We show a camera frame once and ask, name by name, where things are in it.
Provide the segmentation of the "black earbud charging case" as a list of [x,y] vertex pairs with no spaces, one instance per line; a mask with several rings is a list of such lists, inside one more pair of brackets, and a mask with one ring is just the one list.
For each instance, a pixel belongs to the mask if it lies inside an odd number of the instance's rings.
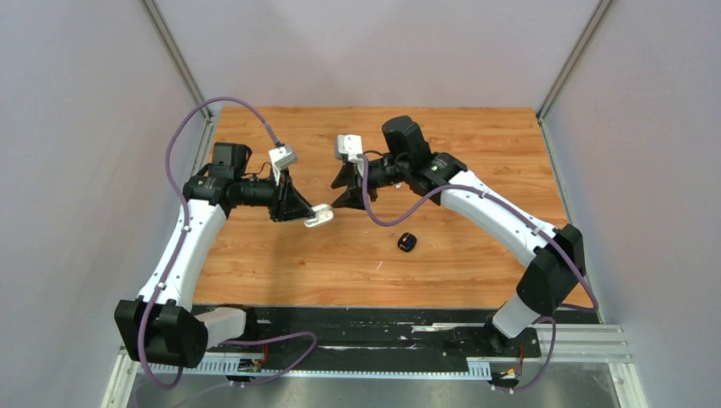
[[410,252],[415,248],[416,245],[417,245],[417,237],[410,232],[403,233],[399,237],[399,240],[397,241],[397,247],[402,252]]

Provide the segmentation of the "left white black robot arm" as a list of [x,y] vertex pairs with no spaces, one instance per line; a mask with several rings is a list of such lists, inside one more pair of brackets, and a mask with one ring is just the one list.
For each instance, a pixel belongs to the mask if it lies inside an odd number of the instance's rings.
[[269,152],[271,173],[247,171],[252,150],[217,143],[212,160],[184,184],[179,220],[162,257],[134,300],[122,300],[114,319],[129,357],[147,365],[197,367],[206,351],[226,340],[240,351],[254,349],[260,328],[250,309],[220,306],[193,314],[196,284],[212,244],[233,209],[265,207],[274,222],[303,221],[308,228],[332,220],[327,204],[311,205],[295,188],[288,145]]

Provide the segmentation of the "white earbud charging case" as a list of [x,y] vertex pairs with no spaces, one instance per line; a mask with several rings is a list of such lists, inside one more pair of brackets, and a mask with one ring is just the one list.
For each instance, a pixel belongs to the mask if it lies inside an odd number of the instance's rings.
[[324,224],[328,224],[333,220],[334,214],[332,207],[328,204],[319,204],[311,208],[313,215],[304,220],[306,228],[316,228]]

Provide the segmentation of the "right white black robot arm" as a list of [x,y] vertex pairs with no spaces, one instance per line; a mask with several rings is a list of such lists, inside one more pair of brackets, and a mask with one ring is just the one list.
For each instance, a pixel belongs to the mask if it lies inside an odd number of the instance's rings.
[[334,208],[353,208],[375,215],[370,204],[378,189],[407,184],[420,197],[451,210],[502,243],[525,267],[514,294],[491,317],[485,342],[495,354],[508,354],[519,334],[542,317],[550,317],[576,286],[589,289],[582,232],[536,218],[485,184],[455,156],[431,149],[420,125],[397,116],[382,126],[387,152],[371,160],[362,138],[340,134],[335,156],[343,165],[332,188],[344,192]]

